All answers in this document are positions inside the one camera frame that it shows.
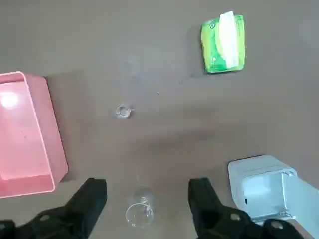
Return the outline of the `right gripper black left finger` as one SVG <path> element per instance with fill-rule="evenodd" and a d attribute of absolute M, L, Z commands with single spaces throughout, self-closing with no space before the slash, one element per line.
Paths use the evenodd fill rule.
<path fill-rule="evenodd" d="M 107 203 L 105 179 L 88 178 L 61 207 L 40 212 L 24 225 L 1 220 L 2 239 L 87 239 Z"/>

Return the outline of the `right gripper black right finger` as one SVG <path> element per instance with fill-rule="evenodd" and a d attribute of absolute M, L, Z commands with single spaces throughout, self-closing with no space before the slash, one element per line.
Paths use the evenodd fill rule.
<path fill-rule="evenodd" d="M 236 207 L 223 205 L 208 178 L 191 179 L 188 203 L 199 239 L 301 239 L 313 234 L 313 187 L 298 177 L 238 180 Z"/>

